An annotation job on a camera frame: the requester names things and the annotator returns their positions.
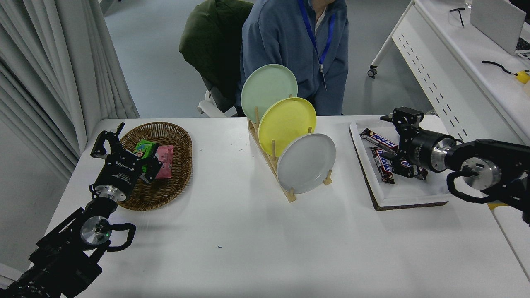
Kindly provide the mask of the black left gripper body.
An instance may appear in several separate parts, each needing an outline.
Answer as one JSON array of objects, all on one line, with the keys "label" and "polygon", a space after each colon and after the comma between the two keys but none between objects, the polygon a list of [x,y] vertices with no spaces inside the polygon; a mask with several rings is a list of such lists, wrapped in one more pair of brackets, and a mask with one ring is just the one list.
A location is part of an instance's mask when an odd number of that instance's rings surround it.
[{"label": "black left gripper body", "polygon": [[105,164],[95,181],[95,191],[118,189],[124,196],[130,196],[142,174],[140,158],[130,151],[108,154]]}]

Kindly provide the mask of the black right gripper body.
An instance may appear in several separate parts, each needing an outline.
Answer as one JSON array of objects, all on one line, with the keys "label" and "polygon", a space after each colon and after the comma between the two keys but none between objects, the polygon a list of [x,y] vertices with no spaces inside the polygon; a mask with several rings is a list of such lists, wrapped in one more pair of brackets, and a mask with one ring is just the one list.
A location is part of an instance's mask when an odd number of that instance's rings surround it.
[{"label": "black right gripper body", "polygon": [[410,163],[432,172],[442,172],[443,170],[432,160],[434,148],[442,139],[443,134],[439,132],[418,130],[408,149]]}]

